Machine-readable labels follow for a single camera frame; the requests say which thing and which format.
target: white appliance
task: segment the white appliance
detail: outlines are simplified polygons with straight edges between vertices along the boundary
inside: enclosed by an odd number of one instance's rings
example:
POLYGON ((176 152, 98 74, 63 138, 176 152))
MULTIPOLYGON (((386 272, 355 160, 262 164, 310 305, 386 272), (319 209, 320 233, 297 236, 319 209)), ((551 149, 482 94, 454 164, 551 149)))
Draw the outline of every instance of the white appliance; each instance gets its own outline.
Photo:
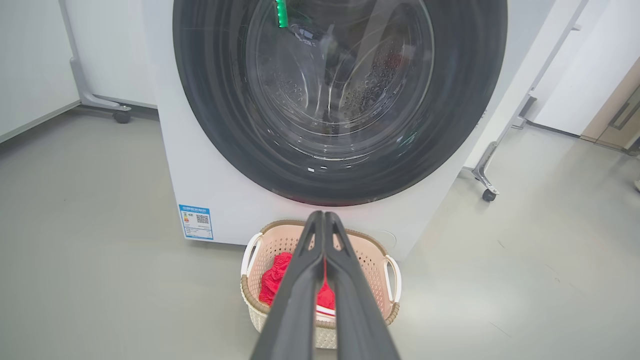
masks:
POLYGON ((155 0, 144 13, 186 238, 245 245, 323 209, 396 259, 471 150, 458 149, 507 33, 506 1, 155 0))

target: white basket handle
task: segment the white basket handle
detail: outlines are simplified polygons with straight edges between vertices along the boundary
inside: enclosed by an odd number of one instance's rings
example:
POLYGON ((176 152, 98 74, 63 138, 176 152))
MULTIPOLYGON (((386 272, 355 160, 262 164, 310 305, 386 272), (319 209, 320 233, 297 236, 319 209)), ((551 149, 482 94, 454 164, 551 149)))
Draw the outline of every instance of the white basket handle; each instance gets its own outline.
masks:
POLYGON ((389 255, 385 256, 385 277, 387 278, 387 291, 389 294, 389 300, 392 302, 400 302, 400 294, 402 293, 402 276, 400 276, 400 268, 398 264, 389 255), (391 264, 391 268, 394 270, 394 277, 396 278, 396 290, 393 292, 393 297, 391 296, 391 282, 389 281, 389 270, 387 268, 387 263, 391 264))
POLYGON ((250 265, 253 265, 253 258, 251 258, 251 251, 253 250, 253 247, 256 245, 256 243, 258 242, 258 240, 262 239, 262 233, 257 233, 256 235, 253 235, 253 238, 251 238, 251 240, 249 240, 249 244, 247 244, 246 249, 244 250, 244 255, 242 256, 242 266, 240 268, 240 277, 242 277, 242 275, 248 275, 249 272, 249 267, 250 265))

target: blue label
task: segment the blue label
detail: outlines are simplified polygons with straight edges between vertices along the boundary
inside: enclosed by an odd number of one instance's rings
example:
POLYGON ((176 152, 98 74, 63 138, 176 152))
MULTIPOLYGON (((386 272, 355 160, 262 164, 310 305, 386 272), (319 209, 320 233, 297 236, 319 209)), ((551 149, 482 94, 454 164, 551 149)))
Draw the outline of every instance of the blue label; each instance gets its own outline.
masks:
POLYGON ((213 240, 211 214, 207 208, 179 205, 184 236, 189 239, 213 240))

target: laundry basket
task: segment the laundry basket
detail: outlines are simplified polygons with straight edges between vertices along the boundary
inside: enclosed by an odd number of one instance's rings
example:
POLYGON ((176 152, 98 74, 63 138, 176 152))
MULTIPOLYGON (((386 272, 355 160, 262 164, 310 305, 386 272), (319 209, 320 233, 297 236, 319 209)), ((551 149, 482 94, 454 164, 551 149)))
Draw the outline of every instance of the laundry basket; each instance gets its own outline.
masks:
MULTIPOLYGON (((269 306, 258 300, 262 274, 273 266, 273 258, 283 252, 293 252, 298 244, 305 223, 295 220, 273 222, 251 238, 244 251, 240 271, 241 293, 249 307, 251 322, 261 331, 269 313, 269 306)), ((387 325, 396 318, 400 309, 402 278, 400 269, 393 258, 376 240, 368 235, 347 230, 347 236, 358 256, 362 272, 373 292, 373 297, 382 312, 387 325), (395 290, 392 291, 387 265, 391 265, 395 277, 395 290)), ((334 236, 333 246, 339 249, 334 236)), ((335 311, 316 306, 316 347, 336 348, 335 311)))

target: red cloth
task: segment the red cloth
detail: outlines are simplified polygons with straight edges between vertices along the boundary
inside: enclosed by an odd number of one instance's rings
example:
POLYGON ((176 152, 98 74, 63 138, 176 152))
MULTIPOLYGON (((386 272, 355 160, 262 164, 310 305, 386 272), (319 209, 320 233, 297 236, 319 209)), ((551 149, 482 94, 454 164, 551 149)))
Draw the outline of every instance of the red cloth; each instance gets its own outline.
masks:
MULTIPOLYGON (((273 299, 276 297, 284 273, 291 262, 291 253, 283 252, 276 255, 273 259, 273 266, 262 274, 262 286, 258 299, 271 306, 273 299)), ((328 309, 335 310, 335 297, 333 291, 326 282, 326 274, 324 275, 324 284, 318 293, 317 304, 328 309)))

